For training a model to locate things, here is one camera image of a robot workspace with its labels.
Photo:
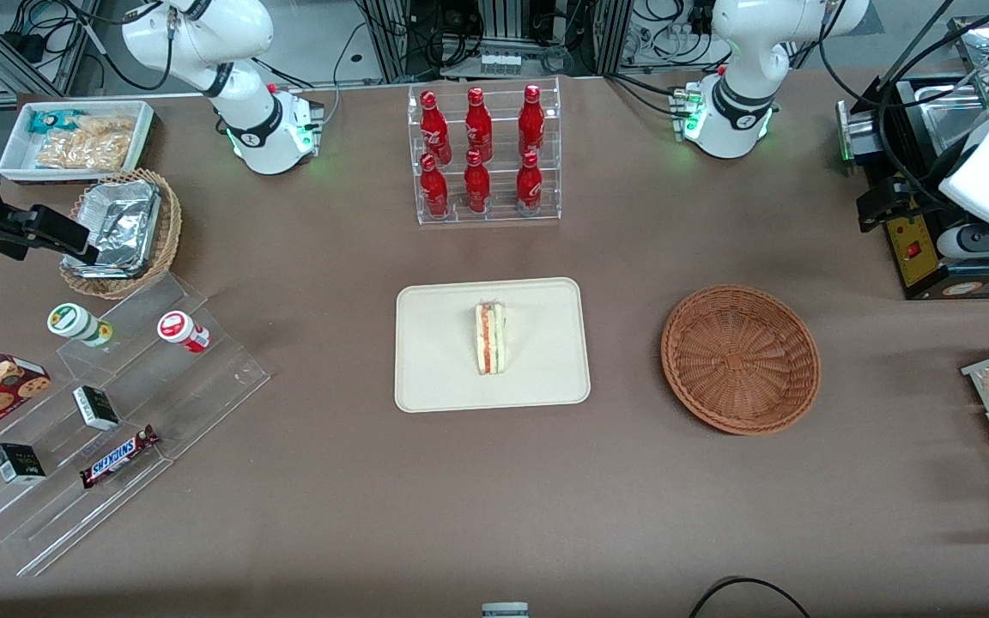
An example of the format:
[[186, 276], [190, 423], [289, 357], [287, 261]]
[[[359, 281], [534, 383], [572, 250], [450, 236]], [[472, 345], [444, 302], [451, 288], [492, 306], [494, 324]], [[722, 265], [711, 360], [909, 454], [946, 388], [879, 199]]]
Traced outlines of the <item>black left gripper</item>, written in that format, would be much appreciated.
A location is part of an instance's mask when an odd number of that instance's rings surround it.
[[921, 199], [919, 201], [919, 191], [902, 176], [880, 180], [877, 194], [863, 193], [857, 198], [860, 232], [868, 233], [882, 224], [889, 233], [902, 233], [906, 218], [917, 218], [933, 211], [933, 203], [926, 196]]

